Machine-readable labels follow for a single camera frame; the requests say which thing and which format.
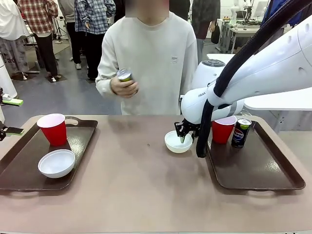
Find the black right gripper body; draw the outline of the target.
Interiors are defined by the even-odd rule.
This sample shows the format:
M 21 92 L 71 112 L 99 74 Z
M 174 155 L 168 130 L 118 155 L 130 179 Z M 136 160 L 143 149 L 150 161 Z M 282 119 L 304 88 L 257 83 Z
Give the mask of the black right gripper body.
M 175 122 L 174 126 L 178 137 L 185 137 L 189 132 L 192 133 L 192 137 L 199 136 L 200 124 L 193 124 L 183 119 L 181 122 Z

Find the person's right hand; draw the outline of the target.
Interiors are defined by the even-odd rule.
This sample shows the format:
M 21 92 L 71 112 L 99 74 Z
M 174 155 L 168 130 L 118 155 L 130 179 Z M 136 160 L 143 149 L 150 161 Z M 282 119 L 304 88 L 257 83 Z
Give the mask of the person's right hand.
M 133 80 L 121 82 L 117 77 L 111 79 L 110 87 L 113 93 L 122 98 L 131 98 L 139 90 L 137 82 Z

